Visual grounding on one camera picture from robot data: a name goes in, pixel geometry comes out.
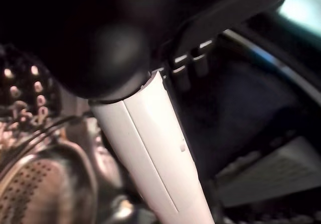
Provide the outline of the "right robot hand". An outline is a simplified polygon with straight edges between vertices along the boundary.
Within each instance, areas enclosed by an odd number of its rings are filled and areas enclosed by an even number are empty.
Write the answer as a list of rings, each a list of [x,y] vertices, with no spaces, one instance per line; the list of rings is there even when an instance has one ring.
[[[1,40],[38,56],[90,107],[162,223],[213,223],[161,74],[280,0],[1,0]]]

